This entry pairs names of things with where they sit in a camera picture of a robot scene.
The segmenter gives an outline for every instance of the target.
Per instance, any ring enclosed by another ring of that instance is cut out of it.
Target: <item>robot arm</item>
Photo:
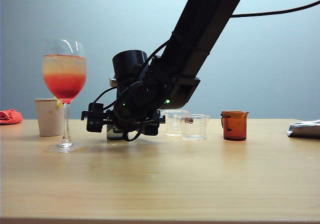
[[[114,109],[104,112],[103,104],[91,103],[81,116],[88,117],[87,130],[101,132],[103,124],[113,124],[125,134],[157,135],[165,121],[158,109],[181,108],[189,101],[200,82],[196,75],[239,1],[188,0],[162,56],[154,56],[150,65],[143,51],[117,54]]]

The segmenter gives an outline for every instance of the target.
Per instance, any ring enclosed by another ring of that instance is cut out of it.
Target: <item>glass beaker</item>
[[[190,114],[181,118],[182,139],[204,140],[207,138],[207,122],[210,116],[206,114]]]
[[[168,136],[182,136],[180,118],[187,117],[190,112],[182,109],[168,109],[162,112],[165,115],[165,134]]]

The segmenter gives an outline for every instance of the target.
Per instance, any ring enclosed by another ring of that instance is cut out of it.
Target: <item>wine glass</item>
[[[83,46],[67,39],[49,40],[45,43],[42,75],[50,92],[63,103],[64,129],[62,141],[46,148],[47,152],[68,153],[86,148],[71,140],[69,131],[69,106],[82,90],[87,67]]]

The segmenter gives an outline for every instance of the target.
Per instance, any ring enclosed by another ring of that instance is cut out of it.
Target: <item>paper cup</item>
[[[64,131],[64,109],[53,98],[34,100],[39,133],[42,137],[62,135]]]

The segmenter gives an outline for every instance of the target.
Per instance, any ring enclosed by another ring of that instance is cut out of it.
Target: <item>blue-gray backdrop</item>
[[[44,40],[81,41],[87,81],[71,105],[79,118],[108,88],[112,57],[150,54],[166,41],[187,0],[1,0],[1,109],[36,118],[34,98],[51,94],[42,79]],[[287,9],[316,0],[241,0],[235,13]],[[198,73],[185,109],[217,118],[244,110],[251,118],[320,118],[320,6],[231,19]],[[115,94],[102,101],[113,101]]]

